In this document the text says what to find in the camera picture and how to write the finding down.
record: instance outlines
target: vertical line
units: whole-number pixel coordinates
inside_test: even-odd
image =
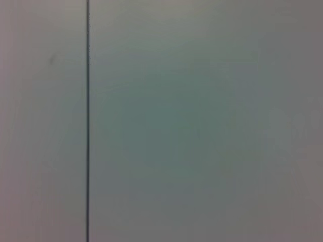
[[[90,0],[86,0],[86,242],[90,241]]]

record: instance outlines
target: dark vertical line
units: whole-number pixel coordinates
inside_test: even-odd
[[[90,241],[90,0],[86,0],[86,242]]]

